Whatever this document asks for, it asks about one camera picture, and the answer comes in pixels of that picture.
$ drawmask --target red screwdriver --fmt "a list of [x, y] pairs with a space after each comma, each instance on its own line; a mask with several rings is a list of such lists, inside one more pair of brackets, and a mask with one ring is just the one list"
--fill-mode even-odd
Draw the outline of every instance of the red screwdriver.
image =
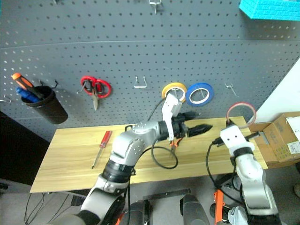
[[42, 99], [44, 97], [44, 95], [39, 91], [37, 91], [32, 85], [32, 83], [30, 83], [30, 81], [27, 80], [25, 77], [23, 77], [20, 73], [15, 73], [11, 77], [24, 90], [30, 91], [32, 94], [36, 95], [39, 99]]
[[98, 159], [99, 159], [99, 157], [100, 157], [103, 149], [106, 147], [106, 144], [108, 143], [108, 140], [111, 137], [111, 135], [112, 135], [112, 131], [111, 130], [110, 131], [106, 131], [106, 133], [105, 133], [105, 135], [104, 135], [104, 137], [103, 137], [103, 139], [101, 141], [101, 144], [100, 144], [100, 150], [99, 150], [99, 152], [98, 152], [98, 154], [97, 154], [97, 156], [95, 158], [95, 161], [94, 161], [94, 163], [92, 165], [92, 169], [95, 167], [95, 165], [96, 165], [96, 163], [97, 163], [97, 161], [98, 161]]

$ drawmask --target black cup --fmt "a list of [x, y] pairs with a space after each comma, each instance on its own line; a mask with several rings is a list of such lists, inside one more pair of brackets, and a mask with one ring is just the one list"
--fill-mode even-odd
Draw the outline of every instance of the black cup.
[[52, 124], [66, 121], [68, 114], [57, 100], [55, 92], [48, 86], [37, 86], [35, 89], [44, 95], [43, 100], [31, 103], [22, 97], [22, 101]]

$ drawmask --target gray floor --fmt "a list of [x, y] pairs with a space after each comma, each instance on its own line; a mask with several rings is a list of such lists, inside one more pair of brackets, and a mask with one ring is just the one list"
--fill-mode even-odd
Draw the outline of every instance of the gray floor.
[[[288, 225], [300, 225], [300, 198], [293, 192], [293, 186], [300, 183], [300, 174], [294, 166], [268, 169], [267, 183], [271, 187], [280, 217]], [[208, 210], [213, 203], [214, 188], [207, 176], [186, 178], [178, 180], [168, 180], [160, 182], [147, 182], [134, 184], [131, 186], [131, 202], [142, 199], [146, 195], [171, 192], [182, 189], [190, 189], [192, 194], [196, 195], [207, 212], [210, 224], [213, 224], [213, 218]], [[238, 194], [225, 188], [225, 190], [236, 197]], [[0, 195], [0, 224], [1, 225], [21, 225], [24, 224], [24, 212], [29, 194], [3, 194]], [[45, 196], [47, 205], [40, 214], [31, 223], [31, 225], [46, 224], [61, 206], [67, 195], [65, 193], [53, 193]], [[166, 197], [151, 201], [153, 206], [153, 224], [154, 225], [174, 225], [182, 224], [180, 215], [179, 200], [182, 196]], [[32, 201], [29, 204], [29, 212], [40, 200], [41, 194], [33, 194]], [[62, 210], [70, 206], [71, 196], [69, 196], [62, 207]], [[225, 198], [227, 204], [232, 201]], [[63, 214], [77, 213], [79, 207], [71, 207]]]

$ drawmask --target orange screwdriver handle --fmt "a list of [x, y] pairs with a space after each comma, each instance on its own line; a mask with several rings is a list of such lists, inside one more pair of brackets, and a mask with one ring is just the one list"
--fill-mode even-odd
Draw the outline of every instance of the orange screwdriver handle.
[[15, 73], [11, 76], [16, 83], [23, 88], [24, 90], [28, 90], [35, 94], [39, 99], [43, 98], [44, 95], [40, 92], [38, 92], [32, 83], [30, 83], [29, 80], [27, 80], [25, 77], [23, 77], [20, 73]]
[[108, 140], [111, 137], [111, 135], [112, 135], [112, 131], [106, 131], [105, 132], [105, 135], [104, 135], [104, 137], [103, 137], [103, 139], [101, 141], [101, 144], [100, 144], [101, 148], [105, 148], [106, 147], [106, 144], [108, 143]]

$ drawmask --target wooden tabletop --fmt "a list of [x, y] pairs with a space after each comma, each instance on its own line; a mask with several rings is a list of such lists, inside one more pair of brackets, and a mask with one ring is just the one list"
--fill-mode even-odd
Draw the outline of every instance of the wooden tabletop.
[[[233, 117], [232, 120], [238, 125], [245, 124], [243, 117]], [[185, 122], [190, 128], [202, 123], [211, 124], [213, 128], [205, 134], [184, 138], [180, 142], [180, 146], [176, 149], [179, 160], [177, 168], [166, 170], [158, 167], [152, 161], [150, 151], [148, 151], [136, 164], [136, 176], [131, 177], [131, 183], [207, 175], [205, 167], [207, 148], [215, 138], [219, 137], [221, 129], [225, 127], [225, 118]], [[93, 187], [108, 161], [114, 138], [124, 131], [124, 126], [57, 129], [30, 192], [57, 192]], [[91, 166], [99, 151], [99, 144], [107, 130], [112, 131], [112, 136], [92, 170]], [[243, 129], [243, 134], [250, 134], [249, 129]], [[252, 140], [252, 142], [255, 144], [254, 155], [257, 161], [263, 168], [267, 168], [255, 141]], [[157, 146], [170, 147], [167, 140], [157, 143]], [[174, 164], [174, 159], [170, 157], [169, 152], [157, 149], [155, 154], [160, 163]], [[212, 147], [209, 164], [212, 174], [232, 173], [233, 171], [228, 149], [225, 146]]]

